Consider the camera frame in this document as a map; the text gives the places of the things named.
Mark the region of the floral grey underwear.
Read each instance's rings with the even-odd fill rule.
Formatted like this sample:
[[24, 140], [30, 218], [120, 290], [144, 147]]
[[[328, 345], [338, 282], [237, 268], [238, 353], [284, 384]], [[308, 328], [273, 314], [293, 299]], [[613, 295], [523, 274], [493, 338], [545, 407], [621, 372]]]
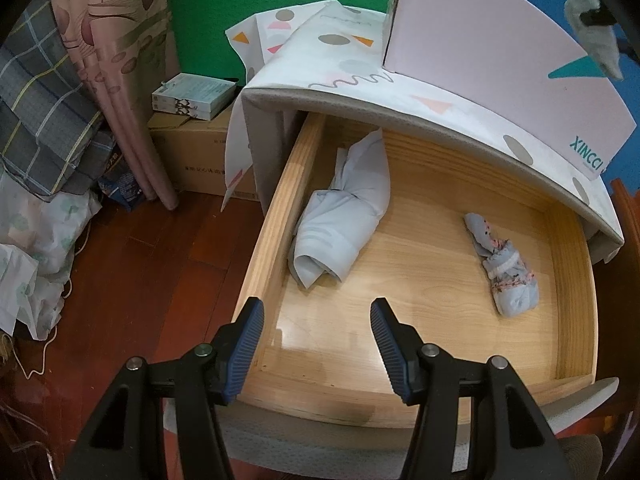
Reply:
[[490, 225], [480, 214], [469, 212], [464, 216], [464, 224], [482, 260], [498, 313], [505, 318], [515, 318], [536, 308], [538, 282], [518, 248], [510, 240], [492, 234]]

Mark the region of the white leaf-print bedsheet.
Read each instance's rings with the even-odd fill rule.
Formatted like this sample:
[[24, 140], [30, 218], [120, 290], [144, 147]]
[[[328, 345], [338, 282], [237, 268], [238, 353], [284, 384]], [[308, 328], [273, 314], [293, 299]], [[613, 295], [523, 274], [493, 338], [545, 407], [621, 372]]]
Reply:
[[75, 244], [100, 203], [93, 192], [45, 202], [6, 172], [0, 200], [1, 329], [11, 335], [21, 322], [32, 339], [45, 340], [61, 317]]

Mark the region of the grey plaid blanket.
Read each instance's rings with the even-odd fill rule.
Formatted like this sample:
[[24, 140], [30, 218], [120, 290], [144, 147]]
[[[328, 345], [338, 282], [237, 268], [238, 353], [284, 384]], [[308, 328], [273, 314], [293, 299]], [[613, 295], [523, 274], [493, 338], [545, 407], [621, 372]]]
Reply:
[[1, 46], [1, 163], [42, 200], [81, 195], [115, 140], [80, 81], [50, 0], [32, 0]]

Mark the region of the light blue flat box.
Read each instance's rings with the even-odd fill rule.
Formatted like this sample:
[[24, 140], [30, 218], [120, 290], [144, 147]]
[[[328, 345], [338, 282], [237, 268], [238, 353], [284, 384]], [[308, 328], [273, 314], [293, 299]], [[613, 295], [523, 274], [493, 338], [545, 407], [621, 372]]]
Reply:
[[235, 90], [234, 81], [180, 73], [152, 93], [152, 110], [212, 120], [230, 103]]

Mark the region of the brown cardboard box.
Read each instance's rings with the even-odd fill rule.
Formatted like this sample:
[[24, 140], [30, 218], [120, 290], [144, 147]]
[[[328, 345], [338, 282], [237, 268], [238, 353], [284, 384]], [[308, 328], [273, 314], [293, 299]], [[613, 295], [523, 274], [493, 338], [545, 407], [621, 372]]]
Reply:
[[150, 135], [177, 191], [224, 196], [224, 152], [232, 105], [209, 122], [154, 113]]

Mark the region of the pink cardboard storage box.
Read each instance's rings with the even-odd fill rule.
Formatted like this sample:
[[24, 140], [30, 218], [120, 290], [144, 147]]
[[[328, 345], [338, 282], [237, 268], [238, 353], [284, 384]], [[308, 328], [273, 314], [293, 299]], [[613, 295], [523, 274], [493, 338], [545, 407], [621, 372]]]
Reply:
[[383, 62], [506, 118], [590, 180], [637, 127], [574, 32], [528, 0], [390, 0]]

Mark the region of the wooden pull-out drawer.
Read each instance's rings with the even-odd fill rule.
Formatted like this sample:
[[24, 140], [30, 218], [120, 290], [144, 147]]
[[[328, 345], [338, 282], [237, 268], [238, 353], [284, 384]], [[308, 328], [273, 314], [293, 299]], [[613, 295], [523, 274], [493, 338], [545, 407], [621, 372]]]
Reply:
[[[343, 281], [300, 287], [288, 250], [311, 192], [335, 155], [369, 128], [310, 114], [266, 213], [241, 289], [265, 306], [265, 327], [241, 400], [299, 418], [407, 428], [416, 412], [393, 393], [370, 326], [383, 297], [398, 320], [459, 359], [504, 356], [539, 404], [594, 382], [597, 298], [582, 222], [567, 206], [504, 171], [393, 131], [384, 142], [390, 206]], [[501, 316], [463, 217], [483, 216], [520, 251], [538, 306]]]

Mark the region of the grey ribbed underwear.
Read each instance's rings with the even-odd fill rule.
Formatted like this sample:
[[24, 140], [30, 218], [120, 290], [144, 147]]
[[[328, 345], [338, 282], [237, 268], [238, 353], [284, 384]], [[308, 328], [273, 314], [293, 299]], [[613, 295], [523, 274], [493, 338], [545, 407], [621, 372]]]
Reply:
[[570, 28], [590, 58], [596, 62], [606, 76], [623, 80], [620, 70], [620, 50], [612, 25], [587, 25], [582, 14], [600, 9], [600, 0], [566, 0], [564, 15]]

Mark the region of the white patterned nightstand cabinet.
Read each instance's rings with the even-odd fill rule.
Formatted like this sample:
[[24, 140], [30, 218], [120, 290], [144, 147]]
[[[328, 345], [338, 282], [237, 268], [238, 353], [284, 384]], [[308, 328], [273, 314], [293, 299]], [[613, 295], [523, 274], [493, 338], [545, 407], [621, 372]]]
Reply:
[[584, 220], [592, 262], [625, 243], [610, 194], [513, 122], [461, 96], [384, 70], [384, 15], [336, 0], [253, 14], [227, 29], [247, 83], [232, 107], [224, 182], [254, 174], [268, 206], [294, 141], [299, 112], [365, 122], [486, 160], [572, 208]]

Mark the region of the pale blue underwear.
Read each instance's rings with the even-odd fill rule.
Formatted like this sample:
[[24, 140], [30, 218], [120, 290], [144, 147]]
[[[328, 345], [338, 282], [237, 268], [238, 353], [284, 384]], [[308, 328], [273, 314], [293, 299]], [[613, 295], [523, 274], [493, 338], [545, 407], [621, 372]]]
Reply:
[[297, 222], [288, 268], [303, 288], [322, 275], [345, 281], [390, 204], [390, 168], [376, 129], [336, 153], [334, 176], [311, 193]]

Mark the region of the pink floral curtain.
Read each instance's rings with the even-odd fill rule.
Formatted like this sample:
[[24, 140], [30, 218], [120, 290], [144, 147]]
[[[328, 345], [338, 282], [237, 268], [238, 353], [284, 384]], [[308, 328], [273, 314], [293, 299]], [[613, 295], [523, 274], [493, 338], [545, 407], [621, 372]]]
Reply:
[[178, 197], [148, 129], [152, 93], [177, 73], [168, 0], [51, 0], [81, 81], [110, 126], [142, 193], [169, 210]]

